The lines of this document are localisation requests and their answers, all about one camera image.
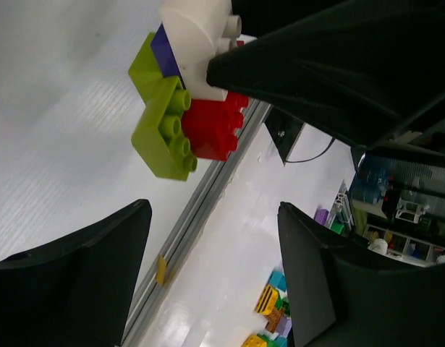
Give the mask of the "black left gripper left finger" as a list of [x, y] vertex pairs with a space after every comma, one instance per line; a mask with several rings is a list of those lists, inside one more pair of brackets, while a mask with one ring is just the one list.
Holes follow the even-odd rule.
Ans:
[[0, 261], [0, 346], [120, 346], [151, 218], [140, 199]]

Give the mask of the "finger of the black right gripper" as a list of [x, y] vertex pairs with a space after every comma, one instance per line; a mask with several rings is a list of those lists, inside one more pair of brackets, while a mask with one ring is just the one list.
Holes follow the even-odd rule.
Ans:
[[234, 1], [250, 43], [207, 83], [373, 147], [445, 116], [445, 1]]

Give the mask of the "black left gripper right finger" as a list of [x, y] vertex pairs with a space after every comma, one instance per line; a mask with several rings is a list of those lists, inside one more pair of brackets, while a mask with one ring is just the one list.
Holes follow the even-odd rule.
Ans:
[[445, 346], [445, 263], [372, 252], [288, 202], [278, 229], [296, 346]]

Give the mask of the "large red lego brick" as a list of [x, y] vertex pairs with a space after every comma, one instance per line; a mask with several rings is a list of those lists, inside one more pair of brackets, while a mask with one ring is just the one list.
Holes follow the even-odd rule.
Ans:
[[182, 131], [190, 140], [191, 151], [198, 158], [227, 161], [238, 148], [235, 131], [244, 124], [242, 110], [250, 99], [229, 92], [226, 100], [193, 99], [182, 117]]

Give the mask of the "white lego brick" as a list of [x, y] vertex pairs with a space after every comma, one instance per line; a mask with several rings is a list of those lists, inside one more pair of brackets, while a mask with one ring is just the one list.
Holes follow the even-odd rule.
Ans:
[[198, 100], [226, 100], [206, 82], [209, 61], [237, 47], [242, 19], [228, 0], [162, 1], [159, 14], [187, 90]]

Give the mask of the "green lego plate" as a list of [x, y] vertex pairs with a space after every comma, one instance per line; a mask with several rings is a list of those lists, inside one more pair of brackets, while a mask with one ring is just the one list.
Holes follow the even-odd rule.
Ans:
[[145, 39], [128, 74], [145, 104], [131, 143], [158, 178], [186, 181], [198, 159], [182, 130], [182, 116], [191, 105], [190, 92], [178, 76], [165, 77], [151, 48], [155, 33]]

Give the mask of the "dark blue lego brick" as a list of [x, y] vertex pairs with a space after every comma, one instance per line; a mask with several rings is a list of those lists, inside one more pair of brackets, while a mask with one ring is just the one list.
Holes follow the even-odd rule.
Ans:
[[151, 41], [151, 49], [163, 77], [178, 77], [183, 88], [186, 88], [163, 24], [160, 24]]

